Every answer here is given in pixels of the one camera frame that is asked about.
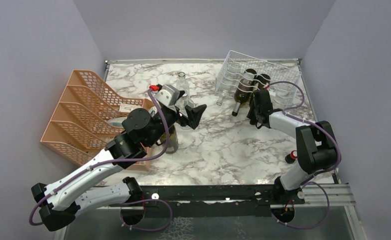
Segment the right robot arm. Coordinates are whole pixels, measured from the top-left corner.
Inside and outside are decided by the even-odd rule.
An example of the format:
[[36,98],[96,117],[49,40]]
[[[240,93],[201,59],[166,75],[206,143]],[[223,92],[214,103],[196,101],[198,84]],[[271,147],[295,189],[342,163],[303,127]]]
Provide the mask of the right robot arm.
[[285,203],[314,176],[335,169],[341,161],[341,152],[329,122],[298,119],[274,108],[266,89],[252,94],[247,117],[258,129],[275,129],[296,140],[297,163],[277,177],[273,184],[271,196],[277,203]]

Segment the green wine bottle silver neck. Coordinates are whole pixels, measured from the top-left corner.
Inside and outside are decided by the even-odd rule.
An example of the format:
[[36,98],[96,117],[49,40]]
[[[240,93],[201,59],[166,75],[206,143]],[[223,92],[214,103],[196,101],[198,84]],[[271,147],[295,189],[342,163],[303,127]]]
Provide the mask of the green wine bottle silver neck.
[[[176,132],[176,127],[175,125],[172,125],[169,129],[169,144],[166,149],[166,154],[173,154],[179,149],[179,141],[178,141],[178,135]],[[162,146],[166,143],[166,135],[163,134],[159,142],[156,143],[157,146]]]

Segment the green wine bottle dark label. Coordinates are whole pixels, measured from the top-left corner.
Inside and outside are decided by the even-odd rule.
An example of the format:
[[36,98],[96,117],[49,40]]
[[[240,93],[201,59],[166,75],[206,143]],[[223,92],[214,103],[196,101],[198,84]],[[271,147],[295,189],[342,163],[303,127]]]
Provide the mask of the green wine bottle dark label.
[[266,73],[257,74],[254,81],[255,90],[261,90],[271,83],[271,77]]

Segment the green wine bottle white label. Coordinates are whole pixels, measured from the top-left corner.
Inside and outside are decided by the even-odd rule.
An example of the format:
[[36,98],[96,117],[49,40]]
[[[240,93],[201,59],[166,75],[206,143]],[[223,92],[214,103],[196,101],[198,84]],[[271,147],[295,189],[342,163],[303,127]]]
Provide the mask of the green wine bottle white label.
[[239,84],[234,94],[235,105],[231,112],[233,117],[239,114],[241,106],[249,100],[250,94],[253,91],[254,79],[257,76],[257,72],[252,69],[246,69],[242,78],[239,80]]

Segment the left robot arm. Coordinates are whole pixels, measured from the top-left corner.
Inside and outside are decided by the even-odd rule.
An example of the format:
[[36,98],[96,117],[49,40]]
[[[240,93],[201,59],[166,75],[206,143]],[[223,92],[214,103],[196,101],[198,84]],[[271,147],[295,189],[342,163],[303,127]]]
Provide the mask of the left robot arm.
[[133,177],[126,177],[112,187],[95,188],[105,178],[119,173],[141,161],[152,161],[158,155],[148,156],[146,148],[165,136],[170,143],[170,129],[174,124],[196,129],[207,106],[186,105],[181,112],[176,106],[184,92],[170,85],[152,86],[147,91],[156,108],[155,114],[147,109],[132,110],[122,122],[124,130],[107,143],[91,160],[64,178],[50,184],[37,183],[31,188],[36,202],[28,222],[36,226],[35,213],[40,224],[49,231],[60,230],[79,215],[111,204],[135,205],[145,202],[143,190]]

